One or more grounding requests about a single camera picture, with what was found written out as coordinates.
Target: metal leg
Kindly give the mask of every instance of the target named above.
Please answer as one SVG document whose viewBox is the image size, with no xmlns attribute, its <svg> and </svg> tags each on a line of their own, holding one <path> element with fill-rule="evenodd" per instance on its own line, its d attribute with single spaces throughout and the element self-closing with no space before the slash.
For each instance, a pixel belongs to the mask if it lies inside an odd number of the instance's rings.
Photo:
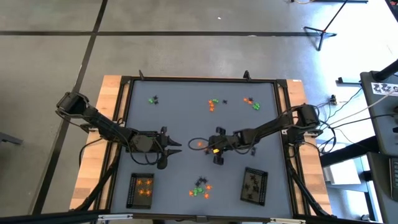
<svg viewBox="0 0 398 224">
<path fill-rule="evenodd" d="M 304 29 L 310 29 L 310 30 L 314 30 L 314 31 L 318 31 L 318 32 L 323 32 L 323 30 L 312 28 L 312 27 L 304 27 Z"/>
<path fill-rule="evenodd" d="M 323 36 L 325 35 L 324 32 L 321 33 L 321 40 L 319 41 L 319 46 L 318 46 L 318 51 L 321 51 L 322 49 L 322 43 L 323 43 Z"/>
<path fill-rule="evenodd" d="M 379 152 L 379 145 L 377 144 L 375 136 L 364 139 L 358 142 L 358 144 L 352 144 L 337 151 L 322 155 L 320 157 L 322 167 L 330 166 L 348 159 L 354 159 L 365 155 L 367 152 Z"/>
<path fill-rule="evenodd" d="M 10 136 L 8 134 L 4 134 L 4 133 L 0 133 L 0 140 L 2 142 L 11 142 L 11 143 L 14 143 L 14 144 L 22 144 L 22 140 L 20 140 L 18 138 L 15 138 L 15 137 L 12 137 L 12 136 Z"/>
</svg>

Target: gray table surface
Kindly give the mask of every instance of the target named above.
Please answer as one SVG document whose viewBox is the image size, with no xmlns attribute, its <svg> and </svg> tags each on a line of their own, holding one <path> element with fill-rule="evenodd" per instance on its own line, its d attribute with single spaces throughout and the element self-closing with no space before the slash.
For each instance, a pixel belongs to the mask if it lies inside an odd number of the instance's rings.
<svg viewBox="0 0 398 224">
<path fill-rule="evenodd" d="M 157 95 L 158 105 L 148 99 Z M 259 111 L 243 101 L 253 97 L 261 104 Z M 208 100 L 220 102 L 209 112 Z M 256 156 L 240 155 L 234 151 L 223 154 L 224 165 L 213 163 L 213 155 L 193 151 L 187 147 L 191 138 L 209 138 L 221 126 L 231 134 L 243 128 L 255 128 L 277 117 L 273 86 L 270 83 L 210 83 L 210 82 L 134 82 L 127 127 L 141 131 L 160 131 L 168 127 L 167 134 L 183 146 L 170 147 L 182 152 L 169 157 L 164 170 L 156 166 L 135 164 L 129 154 L 121 153 L 111 211 L 165 213 L 176 215 L 219 215 L 234 217 L 291 218 L 290 196 L 284 165 L 280 134 L 263 138 L 256 145 Z M 142 154 L 134 153 L 139 161 Z M 245 167 L 268 172 L 266 205 L 241 201 L 241 187 Z M 153 173 L 154 192 L 149 210 L 127 209 L 126 200 L 132 173 Z M 199 176 L 213 186 L 210 199 L 190 197 Z"/>
<path fill-rule="evenodd" d="M 382 154 L 366 154 L 371 168 L 374 189 L 383 223 L 397 223 L 398 202 L 391 199 L 389 158 Z"/>
<path fill-rule="evenodd" d="M 368 105 L 376 102 L 384 95 L 373 94 L 371 82 L 377 83 L 368 72 L 361 73 L 363 91 Z M 398 77 L 391 76 L 383 83 L 398 84 Z M 389 96 L 376 106 L 369 109 L 371 116 L 393 113 L 394 107 L 398 106 L 398 96 Z M 384 116 L 372 119 L 374 133 L 379 143 L 380 152 L 390 156 L 398 156 L 398 134 L 393 133 L 392 129 L 398 126 L 396 118 Z"/>
</svg>

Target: toy piece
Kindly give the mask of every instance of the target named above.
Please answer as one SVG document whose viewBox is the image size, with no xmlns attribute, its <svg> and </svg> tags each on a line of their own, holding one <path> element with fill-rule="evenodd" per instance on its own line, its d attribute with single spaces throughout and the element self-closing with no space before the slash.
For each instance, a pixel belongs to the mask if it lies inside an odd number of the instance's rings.
<svg viewBox="0 0 398 224">
<path fill-rule="evenodd" d="M 131 174 L 126 208 L 150 209 L 154 174 Z"/>
<path fill-rule="evenodd" d="M 214 112 L 214 103 L 213 100 L 209 100 L 209 111 Z"/>
<path fill-rule="evenodd" d="M 159 99 L 159 98 L 157 97 L 157 95 L 155 95 L 155 96 L 153 96 L 152 98 L 150 98 L 150 99 L 148 100 L 148 102 L 149 102 L 150 104 L 158 105 L 158 104 L 159 104 L 158 99 Z"/>
<path fill-rule="evenodd" d="M 244 172 L 241 200 L 264 206 L 266 204 L 268 173 L 246 168 Z"/>
<path fill-rule="evenodd" d="M 195 188 L 189 191 L 189 196 L 196 197 L 198 194 L 204 194 L 205 199 L 209 199 L 210 196 L 208 191 L 211 190 L 213 186 L 206 183 L 208 183 L 208 179 L 206 177 L 200 176 L 199 179 L 195 182 Z"/>
<path fill-rule="evenodd" d="M 211 190 L 211 189 L 213 189 L 213 186 L 211 186 L 210 184 L 207 184 L 206 185 L 206 190 Z"/>
<path fill-rule="evenodd" d="M 250 155 L 255 156 L 256 155 L 256 149 L 257 149 L 256 147 L 252 147 Z"/>
<path fill-rule="evenodd" d="M 259 103 L 255 103 L 255 104 L 253 105 L 253 108 L 254 108 L 255 110 L 259 110 L 259 109 L 260 109 L 260 104 L 259 104 Z"/>
</svg>

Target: desk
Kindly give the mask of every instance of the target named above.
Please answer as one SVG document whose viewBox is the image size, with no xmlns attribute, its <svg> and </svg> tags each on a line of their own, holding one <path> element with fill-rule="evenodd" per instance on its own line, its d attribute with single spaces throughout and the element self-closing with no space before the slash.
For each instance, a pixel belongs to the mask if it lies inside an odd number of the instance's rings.
<svg viewBox="0 0 398 224">
<path fill-rule="evenodd" d="M 389 158 L 380 153 L 369 152 L 366 155 L 383 222 L 395 223 L 398 220 L 398 202 L 391 198 Z"/>
<path fill-rule="evenodd" d="M 115 120 L 121 118 L 124 114 L 124 109 L 126 107 L 125 102 L 127 97 L 129 97 L 127 94 L 128 85 L 123 85 L 123 87 L 120 88 L 121 82 L 124 81 L 125 80 L 123 80 L 121 76 L 107 75 L 104 77 L 96 107 L 99 109 L 99 112 L 103 113 L 109 119 Z M 287 87 L 289 90 L 289 100 L 291 106 L 301 105 L 302 103 L 307 102 L 304 95 L 303 85 L 300 80 L 287 80 Z M 116 99 L 119 95 L 118 93 L 123 93 L 121 94 L 122 99 L 120 101 L 120 105 L 116 105 Z M 280 96 L 281 107 L 283 110 L 285 110 L 283 94 L 280 94 Z M 88 136 L 88 142 L 97 138 L 99 138 L 98 133 L 90 133 Z M 310 138 L 306 139 L 306 141 L 315 143 L 314 139 Z M 105 153 L 107 147 L 110 147 L 109 154 Z M 84 198 L 91 192 L 98 182 L 100 173 L 104 168 L 104 160 L 112 159 L 115 150 L 116 145 L 112 144 L 110 146 L 105 141 L 100 141 L 97 144 L 90 145 L 86 148 L 70 208 L 79 206 Z M 309 191 L 311 191 L 317 202 L 323 207 L 323 209 L 328 213 L 331 213 L 330 203 L 328 200 L 325 182 L 323 180 L 323 172 L 317 150 L 311 146 L 304 145 L 300 148 L 300 157 L 306 186 L 308 187 Z M 106 204 L 106 199 L 109 197 L 108 190 L 109 185 L 107 184 L 102 191 L 101 198 L 96 203 L 98 208 L 106 208 L 109 206 Z M 305 209 L 302 203 L 300 191 L 297 186 L 295 186 L 295 199 L 297 200 L 298 213 L 303 214 Z"/>
<path fill-rule="evenodd" d="M 361 84 L 368 105 L 375 103 L 384 96 L 373 93 L 373 88 L 375 88 L 375 86 L 372 85 L 372 83 L 378 82 L 373 79 L 371 72 L 361 73 Z M 387 80 L 384 80 L 383 83 L 398 84 L 398 77 L 391 76 Z M 397 105 L 398 98 L 396 96 L 389 96 L 376 106 L 370 108 L 369 114 L 370 116 L 392 114 L 394 112 L 394 107 Z M 367 180 L 365 179 L 365 181 L 373 180 L 383 222 L 394 223 L 397 220 L 396 211 L 398 210 L 398 202 L 391 199 L 391 193 L 389 191 L 389 163 L 387 157 L 383 155 L 398 156 L 397 134 L 392 132 L 392 129 L 398 126 L 398 124 L 396 123 L 396 117 L 393 118 L 392 116 L 374 118 L 372 119 L 372 123 L 375 136 L 357 142 L 357 144 L 352 144 L 343 149 L 325 154 L 321 156 L 321 163 L 323 167 L 326 167 L 366 154 L 371 167 L 371 176 Z M 370 189 L 366 186 L 364 186 L 364 192 L 368 203 L 368 210 L 371 219 L 374 220 L 377 217 L 373 209 L 374 203 L 370 200 Z"/>
</svg>

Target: black stand leg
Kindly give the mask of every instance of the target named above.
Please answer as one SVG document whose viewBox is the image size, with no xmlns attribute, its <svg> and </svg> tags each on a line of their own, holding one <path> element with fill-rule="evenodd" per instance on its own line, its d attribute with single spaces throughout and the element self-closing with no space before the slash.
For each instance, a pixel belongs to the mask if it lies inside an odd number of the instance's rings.
<svg viewBox="0 0 398 224">
<path fill-rule="evenodd" d="M 379 152 L 379 145 L 377 144 L 375 136 L 364 139 L 358 142 L 358 144 L 352 144 L 343 149 L 322 155 L 320 157 L 322 167 L 330 166 L 348 159 L 354 159 L 365 155 L 367 152 Z"/>
<path fill-rule="evenodd" d="M 0 133 L 0 141 L 11 142 L 14 144 L 22 144 L 22 140 L 9 136 L 8 134 Z"/>
<path fill-rule="evenodd" d="M 310 30 L 314 30 L 317 32 L 321 32 L 319 35 L 321 36 L 321 40 L 319 41 L 319 45 L 318 45 L 318 51 L 321 51 L 322 49 L 322 44 L 323 44 L 323 38 L 324 37 L 334 37 L 337 34 L 335 33 L 329 33 L 327 32 L 327 29 L 329 28 L 330 24 L 335 20 L 336 16 L 339 14 L 339 12 L 342 10 L 342 8 L 344 7 L 344 5 L 347 3 L 348 0 L 345 0 L 343 5 L 339 8 L 339 10 L 337 11 L 337 13 L 335 14 L 335 16 L 333 16 L 333 18 L 331 19 L 331 21 L 329 22 L 329 24 L 326 26 L 326 28 L 324 30 L 320 30 L 320 29 L 316 29 L 316 28 L 312 28 L 312 27 L 304 27 L 304 29 L 310 29 Z"/>
</svg>

